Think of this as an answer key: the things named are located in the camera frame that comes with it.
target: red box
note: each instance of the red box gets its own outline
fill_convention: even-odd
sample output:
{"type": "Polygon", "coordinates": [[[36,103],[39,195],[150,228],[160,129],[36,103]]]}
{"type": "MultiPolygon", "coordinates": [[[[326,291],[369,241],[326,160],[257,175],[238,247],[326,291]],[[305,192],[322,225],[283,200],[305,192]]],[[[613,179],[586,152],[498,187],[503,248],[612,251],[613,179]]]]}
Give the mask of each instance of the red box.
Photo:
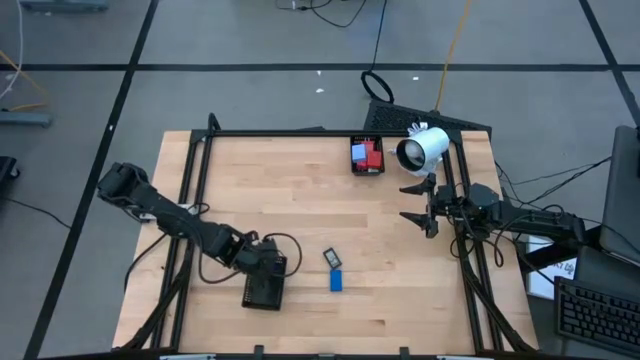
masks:
{"type": "Polygon", "coordinates": [[[380,169],[382,167],[382,153],[380,151],[367,153],[367,167],[370,169],[380,169]]]}
{"type": "Polygon", "coordinates": [[[363,141],[361,144],[364,144],[367,154],[373,151],[373,141],[363,141]]]}

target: keyboard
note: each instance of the keyboard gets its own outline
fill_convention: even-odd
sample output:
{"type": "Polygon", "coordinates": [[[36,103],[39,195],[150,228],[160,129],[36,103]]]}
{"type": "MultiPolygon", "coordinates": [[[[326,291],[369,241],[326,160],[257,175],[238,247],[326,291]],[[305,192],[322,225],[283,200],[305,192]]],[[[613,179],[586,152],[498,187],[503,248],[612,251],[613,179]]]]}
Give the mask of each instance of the keyboard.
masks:
{"type": "Polygon", "coordinates": [[[425,112],[403,106],[371,100],[369,113],[364,123],[365,130],[405,130],[414,122],[426,122],[429,127],[444,130],[486,131],[491,138],[491,126],[442,116],[434,111],[425,112]]]}
{"type": "Polygon", "coordinates": [[[556,332],[594,346],[640,354],[640,299],[606,287],[555,278],[556,332]]]}

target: blue block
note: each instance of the blue block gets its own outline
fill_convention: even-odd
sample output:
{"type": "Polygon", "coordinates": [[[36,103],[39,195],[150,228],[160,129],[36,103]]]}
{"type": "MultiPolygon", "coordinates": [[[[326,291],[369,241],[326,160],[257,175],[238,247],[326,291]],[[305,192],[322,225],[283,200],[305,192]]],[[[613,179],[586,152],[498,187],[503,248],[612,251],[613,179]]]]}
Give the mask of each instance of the blue block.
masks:
{"type": "Polygon", "coordinates": [[[329,272],[329,289],[331,291],[342,291],[342,270],[331,270],[329,272]]]}
{"type": "Polygon", "coordinates": [[[351,161],[365,161],[367,160],[367,148],[364,144],[351,145],[351,161]]]}

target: small box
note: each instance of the small box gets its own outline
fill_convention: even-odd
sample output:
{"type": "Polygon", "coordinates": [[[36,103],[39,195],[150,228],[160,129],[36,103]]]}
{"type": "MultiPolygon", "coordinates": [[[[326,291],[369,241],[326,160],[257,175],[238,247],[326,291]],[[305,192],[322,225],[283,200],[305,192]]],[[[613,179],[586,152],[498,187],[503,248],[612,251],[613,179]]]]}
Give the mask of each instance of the small box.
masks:
{"type": "Polygon", "coordinates": [[[380,169],[382,165],[382,153],[380,151],[372,151],[367,154],[367,168],[380,169]]]}
{"type": "Polygon", "coordinates": [[[382,146],[381,136],[351,136],[350,141],[351,141],[351,158],[352,159],[353,159],[354,145],[361,145],[365,149],[367,149],[367,146],[370,147],[370,145],[367,145],[367,144],[373,143],[373,151],[377,151],[380,154],[380,163],[379,163],[379,166],[376,168],[372,168],[368,166],[368,164],[366,164],[366,159],[364,160],[366,166],[362,166],[362,164],[359,164],[358,162],[352,162],[351,172],[353,173],[353,175],[376,176],[384,173],[384,148],[382,146]]]}
{"type": "Polygon", "coordinates": [[[367,154],[369,154],[370,152],[374,151],[373,149],[373,141],[363,141],[362,144],[364,144],[365,149],[367,149],[367,154]]]}
{"type": "Polygon", "coordinates": [[[342,270],[329,272],[329,290],[332,292],[342,291],[342,270]]]}
{"type": "Polygon", "coordinates": [[[367,148],[364,144],[351,145],[351,161],[357,163],[367,160],[367,148]]]}

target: cable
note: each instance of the cable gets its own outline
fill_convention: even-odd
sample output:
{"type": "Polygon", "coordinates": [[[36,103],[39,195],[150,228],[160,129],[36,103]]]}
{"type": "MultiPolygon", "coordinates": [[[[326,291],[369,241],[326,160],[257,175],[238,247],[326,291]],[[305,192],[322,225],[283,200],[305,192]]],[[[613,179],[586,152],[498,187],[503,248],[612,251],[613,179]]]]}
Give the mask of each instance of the cable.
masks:
{"type": "Polygon", "coordinates": [[[509,175],[507,174],[506,171],[504,171],[504,169],[502,168],[502,166],[500,166],[500,164],[498,164],[497,161],[493,161],[494,164],[496,164],[496,167],[500,170],[500,175],[498,175],[498,178],[502,177],[502,175],[504,175],[507,178],[507,182],[509,183],[509,187],[511,187],[511,191],[513,192],[513,196],[516,197],[516,200],[518,200],[518,202],[523,203],[522,200],[520,200],[520,197],[518,197],[518,193],[516,192],[516,189],[513,187],[513,183],[511,182],[511,179],[509,178],[509,175]]]}
{"type": "Polygon", "coordinates": [[[160,236],[156,241],[154,241],[151,245],[149,245],[148,248],[144,249],[144,251],[141,252],[140,255],[136,256],[136,258],[133,260],[131,265],[129,265],[129,269],[127,269],[127,273],[124,276],[124,291],[127,291],[127,285],[129,284],[129,276],[131,275],[133,268],[135,268],[138,262],[140,262],[140,260],[142,260],[143,257],[145,257],[151,250],[153,250],[153,248],[158,246],[158,244],[160,244],[162,239],[164,239],[166,236],[167,236],[167,233],[162,233],[162,236],[160,236]]]}
{"type": "Polygon", "coordinates": [[[584,169],[584,170],[582,170],[582,171],[580,171],[580,172],[577,172],[577,173],[573,174],[573,176],[571,176],[571,177],[570,177],[570,178],[568,178],[567,180],[565,180],[565,181],[563,181],[563,182],[561,182],[561,183],[559,183],[559,184],[557,184],[557,185],[555,185],[555,186],[551,187],[549,190],[545,191],[544,193],[542,193],[541,195],[539,195],[539,196],[538,196],[538,197],[536,197],[535,199],[533,199],[533,200],[531,200],[531,201],[527,201],[527,202],[525,202],[525,204],[531,204],[531,203],[534,203],[534,202],[536,202],[536,201],[538,201],[538,200],[540,200],[540,199],[542,199],[542,198],[544,198],[544,197],[547,197],[547,196],[551,195],[552,193],[556,192],[557,190],[559,190],[559,189],[560,189],[560,188],[562,188],[563,186],[565,186],[565,185],[567,185],[568,183],[572,182],[573,180],[575,180],[575,179],[579,178],[580,176],[582,176],[582,175],[586,174],[587,172],[589,172],[589,171],[591,171],[591,170],[593,170],[593,169],[597,168],[598,166],[600,166],[600,165],[604,164],[605,162],[609,161],[610,159],[611,159],[611,157],[608,157],[608,158],[606,158],[606,159],[600,160],[599,162],[597,162],[597,163],[595,163],[595,164],[593,164],[593,165],[589,166],[588,168],[586,168],[586,169],[584,169]]]}
{"type": "Polygon", "coordinates": [[[444,91],[444,81],[447,77],[447,70],[449,69],[449,63],[453,59],[453,50],[456,47],[456,43],[458,42],[458,38],[460,37],[460,33],[462,32],[462,28],[464,27],[464,23],[467,21],[467,17],[469,16],[469,8],[471,7],[471,0],[467,0],[467,3],[464,4],[464,13],[460,18],[460,22],[458,23],[458,28],[456,29],[456,34],[453,37],[453,41],[451,42],[451,46],[449,47],[449,54],[447,55],[447,61],[444,63],[444,69],[442,70],[442,77],[440,78],[440,88],[438,89],[438,99],[436,100],[435,110],[440,111],[440,100],[442,99],[442,92],[444,91]]]}
{"type": "MultiPolygon", "coordinates": [[[[608,158],[604,159],[603,161],[604,161],[604,162],[607,162],[607,161],[609,161],[609,160],[611,160],[611,156],[609,156],[608,158]]],[[[568,170],[560,171],[560,172],[557,172],[557,173],[553,173],[553,174],[549,174],[549,175],[544,175],[544,176],[539,176],[539,177],[534,178],[534,179],[529,179],[529,180],[525,180],[525,181],[514,182],[514,183],[512,183],[512,185],[513,185],[513,186],[518,186],[518,185],[524,185],[524,184],[532,183],[532,182],[534,182],[534,181],[538,181],[538,180],[542,180],[542,179],[550,179],[550,178],[553,178],[553,177],[556,177],[556,176],[560,176],[560,175],[564,175],[564,174],[566,174],[566,173],[570,173],[570,172],[572,172],[572,171],[577,171],[577,170],[580,170],[580,169],[584,169],[584,168],[586,168],[586,167],[593,166],[593,165],[595,165],[595,164],[597,164],[597,163],[585,164],[585,165],[582,165],[582,166],[578,166],[578,167],[575,167],[575,168],[572,168],[572,169],[568,169],[568,170]]]]}
{"type": "Polygon", "coordinates": [[[9,109],[9,111],[21,111],[21,110],[24,111],[24,110],[30,110],[30,109],[47,106],[47,104],[49,103],[49,92],[45,90],[43,87],[41,87],[40,85],[38,85],[38,83],[35,80],[33,80],[31,76],[27,75],[24,71],[22,71],[18,67],[18,65],[16,65],[13,62],[13,60],[11,60],[11,58],[7,56],[7,54],[5,54],[2,50],[0,50],[0,57],[2,57],[9,65],[11,65],[11,67],[13,67],[18,74],[22,75],[22,77],[27,79],[31,83],[31,85],[33,85],[33,87],[36,88],[40,92],[40,94],[45,98],[45,101],[42,103],[19,105],[9,109]]]}
{"type": "Polygon", "coordinates": [[[353,18],[351,19],[351,21],[349,21],[348,23],[346,23],[345,25],[341,25],[341,24],[336,24],[333,21],[323,17],[322,15],[318,14],[318,12],[316,11],[316,9],[324,7],[329,5],[329,3],[331,3],[333,0],[328,0],[326,4],[322,5],[322,6],[313,6],[313,0],[310,0],[309,2],[309,9],[311,9],[311,11],[313,11],[313,13],[320,18],[322,21],[331,24],[335,27],[339,27],[339,28],[348,28],[349,26],[351,26],[351,24],[353,24],[353,22],[356,20],[356,18],[358,17],[358,15],[360,15],[360,11],[362,11],[362,8],[364,7],[364,4],[367,3],[367,0],[362,0],[362,4],[360,5],[360,8],[358,8],[358,11],[356,11],[355,15],[353,15],[353,18]]]}
{"type": "Polygon", "coordinates": [[[294,275],[295,273],[298,272],[298,270],[300,269],[300,265],[302,265],[302,247],[300,247],[300,243],[298,242],[298,240],[296,240],[296,238],[294,238],[293,236],[289,235],[289,234],[285,234],[285,233],[270,233],[264,236],[264,239],[270,238],[270,237],[274,237],[274,236],[284,236],[287,237],[289,239],[291,239],[291,241],[293,241],[294,244],[296,244],[296,247],[298,248],[298,264],[296,265],[295,269],[293,269],[292,272],[288,273],[288,274],[284,274],[284,275],[277,275],[277,274],[271,274],[272,276],[277,276],[277,277],[289,277],[294,275]]]}
{"type": "Polygon", "coordinates": [[[0,100],[9,91],[11,91],[11,87],[16,82],[16,79],[18,79],[18,75],[20,75],[20,71],[22,70],[22,61],[23,61],[23,55],[24,55],[24,34],[23,34],[23,25],[22,25],[22,6],[20,5],[20,0],[16,0],[16,6],[18,7],[18,41],[19,41],[18,69],[16,70],[16,73],[13,76],[13,79],[11,79],[11,82],[9,82],[9,85],[7,86],[7,88],[4,89],[4,91],[0,94],[0,100]]]}
{"type": "Polygon", "coordinates": [[[232,277],[238,275],[240,273],[240,271],[234,271],[231,274],[221,278],[221,279],[217,279],[217,280],[209,280],[207,278],[204,277],[204,274],[202,273],[202,246],[200,246],[200,255],[198,256],[198,277],[200,277],[200,280],[202,280],[202,282],[206,283],[206,284],[211,284],[211,285],[216,285],[216,284],[221,284],[229,279],[231,279],[232,277]]]}
{"type": "Polygon", "coordinates": [[[494,260],[495,260],[495,262],[496,262],[496,266],[498,266],[498,259],[496,258],[496,254],[497,254],[497,250],[498,250],[498,242],[500,241],[500,238],[502,237],[502,238],[505,238],[505,239],[507,239],[507,240],[511,240],[511,239],[507,238],[506,236],[502,236],[502,234],[503,234],[505,231],[509,230],[509,227],[513,226],[513,224],[515,224],[515,223],[517,223],[518,221],[520,221],[520,220],[522,220],[522,219],[525,219],[525,218],[527,218],[527,217],[529,217],[529,215],[521,215],[521,216],[518,216],[518,217],[516,217],[516,218],[513,218],[511,221],[509,221],[509,222],[508,222],[508,223],[507,223],[507,224],[506,224],[506,225],[505,225],[505,226],[500,230],[500,232],[498,232],[498,236],[496,237],[496,241],[495,241],[495,243],[494,243],[495,247],[493,248],[493,256],[494,256],[494,260]]]}
{"type": "Polygon", "coordinates": [[[373,52],[373,60],[371,61],[369,70],[363,71],[362,74],[360,74],[360,82],[362,83],[364,90],[372,99],[386,102],[388,104],[393,104],[396,100],[393,96],[393,90],[391,90],[391,86],[389,86],[389,84],[387,84],[387,82],[384,81],[384,79],[380,75],[373,72],[373,68],[376,66],[376,60],[378,58],[378,46],[380,45],[380,35],[382,34],[382,24],[384,23],[384,14],[386,13],[386,11],[387,0],[384,0],[384,4],[382,5],[382,12],[380,13],[380,24],[378,26],[378,36],[376,38],[376,47],[373,52]],[[387,97],[389,98],[388,100],[381,98],[371,89],[371,87],[367,83],[367,77],[371,77],[378,83],[378,85],[380,85],[380,87],[387,93],[387,97]]]}
{"type": "Polygon", "coordinates": [[[9,201],[9,202],[12,202],[12,203],[14,203],[14,204],[18,204],[18,205],[24,206],[24,207],[26,207],[26,208],[29,208],[29,209],[31,209],[31,210],[35,210],[35,211],[37,211],[37,212],[43,213],[43,214],[45,214],[45,215],[48,215],[48,216],[50,216],[52,219],[54,219],[56,222],[58,222],[58,224],[60,224],[60,225],[62,225],[62,226],[64,226],[64,227],[66,227],[67,229],[71,229],[71,226],[70,226],[70,225],[66,224],[64,221],[60,220],[60,218],[59,218],[59,217],[57,217],[57,216],[55,216],[54,214],[52,214],[52,213],[48,212],[47,210],[40,209],[39,207],[35,207],[35,206],[33,206],[33,205],[29,205],[29,204],[25,204],[25,203],[23,203],[23,202],[21,202],[21,201],[14,200],[14,199],[10,199],[10,198],[8,198],[8,197],[4,197],[4,196],[1,196],[1,197],[0,197],[0,200],[9,201]]]}

